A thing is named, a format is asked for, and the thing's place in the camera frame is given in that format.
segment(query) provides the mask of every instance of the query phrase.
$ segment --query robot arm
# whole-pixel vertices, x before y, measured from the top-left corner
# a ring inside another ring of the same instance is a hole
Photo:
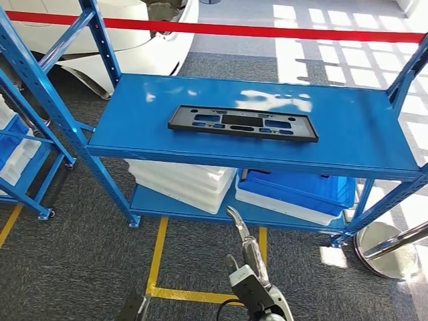
[[[238,267],[234,257],[226,256],[232,291],[248,309],[251,321],[294,321],[282,293],[269,281],[257,240],[250,235],[238,211],[230,206],[226,211],[239,232],[245,262]]]

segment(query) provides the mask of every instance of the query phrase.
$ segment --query yellow floor line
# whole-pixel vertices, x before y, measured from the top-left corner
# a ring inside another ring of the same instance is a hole
[[[11,214],[11,216],[9,216],[9,218],[8,219],[8,222],[5,224],[3,230],[0,232],[0,249],[3,246],[3,244],[5,244],[5,241],[6,241],[8,235],[9,235],[14,222],[16,221],[16,219],[17,219],[21,210],[22,205],[18,204],[15,206],[12,214]]]
[[[215,304],[220,304],[226,300],[237,298],[233,294],[194,292],[194,291],[172,290],[172,289],[164,289],[164,288],[153,288],[152,292],[152,296],[155,298],[162,298],[162,299],[205,302],[205,303],[215,303]]]
[[[158,274],[159,273],[159,266],[161,265],[161,258],[162,257],[162,250],[164,248],[168,224],[168,219],[167,217],[162,217],[159,223],[158,236],[155,244],[155,249],[153,250],[153,258],[150,266],[149,279],[147,280],[146,294],[152,294],[153,290],[156,287],[156,281],[158,281]]]
[[[267,229],[266,227],[259,227],[258,245],[260,246],[261,257],[263,257],[264,264],[267,267]]]

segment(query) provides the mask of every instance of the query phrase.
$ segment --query stacked white tray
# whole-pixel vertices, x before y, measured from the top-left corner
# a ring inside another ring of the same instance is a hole
[[[125,159],[137,184],[217,214],[236,169]]]
[[[236,180],[236,193],[235,197],[238,201],[249,203],[251,205],[269,209],[271,211],[276,211],[285,215],[289,215],[298,219],[303,219],[305,221],[309,221],[325,226],[328,226],[332,220],[338,218],[337,216],[313,211],[313,209],[306,209],[305,207],[286,203],[278,199],[273,199],[263,195],[244,191],[242,189],[239,189],[239,187],[238,186],[239,181],[239,177],[237,177]]]
[[[5,99],[0,95],[0,129],[5,129],[16,113],[10,109],[5,103]],[[27,136],[34,136],[32,130],[29,128]],[[0,177],[8,183],[15,186],[20,178],[26,166],[37,152],[41,142],[30,139],[23,139],[18,144],[8,158],[8,161],[0,170]],[[5,192],[0,190],[0,195],[6,195]]]

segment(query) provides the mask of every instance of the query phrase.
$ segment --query blue shelf board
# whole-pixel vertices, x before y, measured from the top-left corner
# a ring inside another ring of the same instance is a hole
[[[168,128],[181,104],[305,114],[318,143]],[[411,181],[421,172],[381,90],[123,74],[94,156]]]
[[[18,193],[26,193],[51,153],[51,144],[42,143],[35,154],[22,172],[15,187]],[[8,195],[0,196],[0,203],[17,203],[16,199]]]
[[[226,193],[217,214],[211,214],[196,207],[177,201],[141,185],[136,185],[131,199],[131,211],[136,215],[157,215],[178,219],[199,219],[204,221],[223,221],[232,223],[226,212],[227,205],[238,210],[247,224],[274,228],[300,229],[325,233],[343,233],[345,228],[343,216],[331,222],[328,226],[297,219],[262,207],[238,201],[235,198],[234,184]]]

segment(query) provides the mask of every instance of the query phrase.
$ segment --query blue plastic crate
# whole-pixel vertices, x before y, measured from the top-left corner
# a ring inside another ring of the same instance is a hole
[[[249,171],[239,189],[307,209],[339,216],[353,206],[356,180],[353,177],[274,171]]]
[[[15,115],[4,130],[17,134],[26,134],[28,126],[18,115]],[[21,141],[22,138],[0,134],[0,170],[5,166],[11,153]]]

